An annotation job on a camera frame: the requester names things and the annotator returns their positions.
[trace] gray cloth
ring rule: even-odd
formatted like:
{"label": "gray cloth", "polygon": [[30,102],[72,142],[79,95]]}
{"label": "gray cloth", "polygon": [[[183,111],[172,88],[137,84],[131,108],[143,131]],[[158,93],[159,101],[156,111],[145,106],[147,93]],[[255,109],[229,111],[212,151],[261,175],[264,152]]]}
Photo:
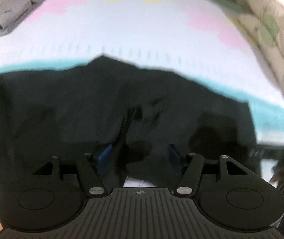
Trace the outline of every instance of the gray cloth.
{"label": "gray cloth", "polygon": [[11,33],[44,0],[3,0],[0,4],[0,36]]}

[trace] green leaf print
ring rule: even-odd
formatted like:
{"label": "green leaf print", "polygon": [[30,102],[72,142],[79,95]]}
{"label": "green leaf print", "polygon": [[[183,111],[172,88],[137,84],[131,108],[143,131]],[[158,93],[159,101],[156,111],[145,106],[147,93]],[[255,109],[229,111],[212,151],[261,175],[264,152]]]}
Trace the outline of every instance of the green leaf print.
{"label": "green leaf print", "polygon": [[277,25],[275,18],[271,15],[265,14],[263,18],[263,22],[265,26],[268,28],[271,35],[276,39],[280,29]]}
{"label": "green leaf print", "polygon": [[261,27],[263,41],[270,47],[276,46],[275,39],[265,26]]}

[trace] black fabric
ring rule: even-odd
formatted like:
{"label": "black fabric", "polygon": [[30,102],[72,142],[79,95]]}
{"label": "black fabric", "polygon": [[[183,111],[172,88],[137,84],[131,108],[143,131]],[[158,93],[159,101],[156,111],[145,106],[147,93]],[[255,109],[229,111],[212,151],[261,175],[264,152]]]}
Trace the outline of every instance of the black fabric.
{"label": "black fabric", "polygon": [[100,57],[65,71],[6,73],[0,75],[0,190],[47,157],[71,159],[114,142],[133,107],[126,150],[102,176],[107,187],[121,186],[127,174],[168,186],[169,144],[183,155],[230,155],[244,163],[246,146],[256,143],[247,104],[172,72]]}

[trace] mattress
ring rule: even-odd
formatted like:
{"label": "mattress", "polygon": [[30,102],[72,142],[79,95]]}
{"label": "mattress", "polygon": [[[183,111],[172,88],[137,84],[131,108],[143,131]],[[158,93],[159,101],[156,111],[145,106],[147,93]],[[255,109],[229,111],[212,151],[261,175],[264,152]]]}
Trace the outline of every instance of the mattress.
{"label": "mattress", "polygon": [[284,98],[231,0],[46,0],[0,38],[0,73],[63,70],[105,54],[248,102],[258,143],[284,145]]}

